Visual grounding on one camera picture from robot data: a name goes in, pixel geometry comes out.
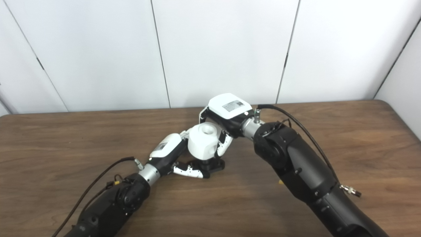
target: hole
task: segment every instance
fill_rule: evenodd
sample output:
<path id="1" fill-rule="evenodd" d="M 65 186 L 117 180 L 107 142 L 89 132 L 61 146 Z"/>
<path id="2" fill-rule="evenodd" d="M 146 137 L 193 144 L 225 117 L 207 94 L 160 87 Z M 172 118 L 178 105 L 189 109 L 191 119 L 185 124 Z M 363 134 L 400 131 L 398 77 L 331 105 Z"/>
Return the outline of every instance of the hole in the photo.
<path id="1" fill-rule="evenodd" d="M 213 134 L 216 130 L 215 127 L 211 125 L 207 125 L 207 124 L 200 126 L 200 129 L 202 130 L 204 134 L 207 134 L 207 135 Z"/>

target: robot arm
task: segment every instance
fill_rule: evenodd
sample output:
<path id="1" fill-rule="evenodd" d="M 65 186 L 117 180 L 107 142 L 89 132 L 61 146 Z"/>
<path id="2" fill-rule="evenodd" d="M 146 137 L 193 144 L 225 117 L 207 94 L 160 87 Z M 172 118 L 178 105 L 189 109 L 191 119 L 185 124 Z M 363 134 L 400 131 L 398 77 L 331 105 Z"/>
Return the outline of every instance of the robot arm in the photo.
<path id="1" fill-rule="evenodd" d="M 197 131 L 204 128 L 211 129 L 205 137 L 208 141 L 204 141 L 202 137 L 195 137 Z M 217 128 L 210 123 L 196 125 L 180 134 L 168 135 L 152 151 L 145 166 L 134 160 L 139 172 L 127 176 L 122 181 L 109 182 L 105 191 L 98 194 L 98 198 L 82 211 L 77 224 L 65 236 L 113 237 L 149 197 L 151 186 L 160 177 L 175 173 L 209 178 L 210 173 L 224 169 L 225 163 L 220 159 L 223 152 L 218 152 L 217 141 Z M 197 160 L 188 164 L 177 161 L 186 148 L 189 148 Z"/>
<path id="2" fill-rule="evenodd" d="M 215 121 L 233 138 L 246 137 L 254 150 L 272 166 L 291 193 L 306 203 L 335 237 L 388 237 L 344 193 L 360 196 L 343 186 L 333 171 L 292 128 L 283 122 L 264 123 L 256 111 L 232 94 L 210 100 L 200 122 Z"/>

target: wooden table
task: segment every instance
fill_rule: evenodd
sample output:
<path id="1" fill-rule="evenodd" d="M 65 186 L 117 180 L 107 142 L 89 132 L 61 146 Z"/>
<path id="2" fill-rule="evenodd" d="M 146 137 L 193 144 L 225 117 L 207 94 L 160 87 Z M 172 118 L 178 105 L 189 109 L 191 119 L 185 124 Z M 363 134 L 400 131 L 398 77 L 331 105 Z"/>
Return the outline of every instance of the wooden table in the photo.
<path id="1" fill-rule="evenodd" d="M 361 199 L 352 197 L 359 208 L 390 236 L 421 236 L 421 144 L 386 103 L 281 106 L 313 134 L 341 181 L 363 193 Z M 146 162 L 166 135 L 194 126 L 200 110 L 1 117 L 0 235 L 51 236 L 106 167 L 125 156 Z M 280 119 L 274 111 L 262 112 L 264 121 Z M 250 141 L 234 140 L 224 160 L 225 170 L 210 179 L 170 175 L 158 180 L 119 236 L 330 236 L 310 209 L 278 184 Z M 131 162 L 114 168 L 81 206 L 114 174 L 135 171 Z"/>

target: white wall panel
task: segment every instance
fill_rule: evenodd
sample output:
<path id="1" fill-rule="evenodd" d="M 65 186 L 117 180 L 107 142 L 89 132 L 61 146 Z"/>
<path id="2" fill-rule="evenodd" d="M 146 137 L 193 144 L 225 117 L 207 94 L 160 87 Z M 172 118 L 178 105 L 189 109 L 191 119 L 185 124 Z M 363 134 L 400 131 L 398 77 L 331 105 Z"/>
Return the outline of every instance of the white wall panel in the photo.
<path id="1" fill-rule="evenodd" d="M 70 111 L 168 107 L 149 0 L 6 2 Z"/>
<path id="2" fill-rule="evenodd" d="M 421 26 L 418 26 L 380 88 L 376 99 L 389 103 L 421 140 Z"/>
<path id="3" fill-rule="evenodd" d="M 67 112 L 3 1 L 0 1 L 0 97 L 12 113 Z"/>
<path id="4" fill-rule="evenodd" d="M 298 0 L 152 0 L 172 107 L 274 103 Z"/>
<path id="5" fill-rule="evenodd" d="M 419 0 L 303 0 L 279 103 L 372 99 L 421 16 Z"/>

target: black cable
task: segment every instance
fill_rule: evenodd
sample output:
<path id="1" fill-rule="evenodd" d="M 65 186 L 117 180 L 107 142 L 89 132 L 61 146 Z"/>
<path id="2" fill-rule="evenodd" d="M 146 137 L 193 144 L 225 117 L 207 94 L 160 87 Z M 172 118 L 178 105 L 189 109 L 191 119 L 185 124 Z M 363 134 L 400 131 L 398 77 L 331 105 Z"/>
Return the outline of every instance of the black cable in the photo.
<path id="1" fill-rule="evenodd" d="M 113 168 L 115 165 L 117 165 L 118 163 L 124 162 L 124 161 L 133 161 L 134 157 L 125 157 L 122 158 L 116 162 L 114 162 L 112 165 L 110 165 L 108 168 L 106 168 L 90 185 L 89 187 L 85 190 L 85 192 L 83 192 L 83 194 L 80 196 L 79 200 L 77 201 L 77 203 L 75 204 L 75 206 L 73 207 L 73 209 L 70 211 L 70 213 L 68 214 L 68 216 L 66 217 L 66 219 L 63 221 L 63 223 L 60 225 L 60 227 L 56 230 L 56 232 L 54 232 L 54 234 L 51 237 L 56 237 L 57 234 L 61 231 L 61 229 L 63 229 L 63 227 L 66 225 L 66 223 L 68 222 L 68 220 L 70 219 L 70 217 L 73 215 L 73 213 L 75 212 L 76 208 L 79 206 L 80 202 L 82 201 L 82 199 L 86 196 L 86 194 L 89 192 L 89 190 L 96 184 L 96 182 L 98 182 L 98 180 L 100 178 L 102 178 L 102 176 L 105 175 L 105 173 L 107 173 L 111 168 Z"/>
<path id="2" fill-rule="evenodd" d="M 93 196 L 87 203 L 86 205 L 83 207 L 82 211 L 80 213 L 84 213 L 85 210 L 89 207 L 89 205 L 91 204 L 91 202 L 93 200 L 95 200 L 97 197 L 99 197 L 105 190 L 107 190 L 107 187 L 103 187 L 97 194 L 95 194 L 95 196 Z"/>
<path id="3" fill-rule="evenodd" d="M 325 153 L 323 152 L 322 148 L 319 146 L 319 144 L 316 142 L 316 140 L 313 138 L 313 136 L 310 134 L 310 132 L 304 127 L 304 125 L 302 125 L 300 123 L 300 121 L 298 121 L 296 118 L 294 118 L 294 116 L 292 116 L 290 113 L 288 113 L 287 111 L 276 107 L 274 105 L 257 105 L 257 109 L 273 109 L 273 110 L 277 110 L 283 114 L 285 114 L 287 117 L 289 117 L 292 121 L 294 121 L 294 123 L 296 123 L 298 125 L 298 127 L 300 127 L 304 133 L 310 138 L 310 140 L 312 141 L 312 143 L 314 144 L 314 146 L 317 148 L 317 150 L 319 151 L 319 153 L 322 155 L 323 160 L 326 162 L 326 165 L 329 167 L 329 169 L 332 171 L 333 176 L 335 177 L 335 179 L 338 181 L 339 183 L 339 179 L 338 176 L 336 176 L 335 170 L 333 170 L 332 164 L 329 162 L 329 159 L 327 158 L 327 156 L 325 155 Z"/>
<path id="4" fill-rule="evenodd" d="M 121 177 L 119 174 L 114 175 L 114 181 L 117 181 L 117 177 L 120 178 L 120 181 L 123 181 L 123 177 Z"/>

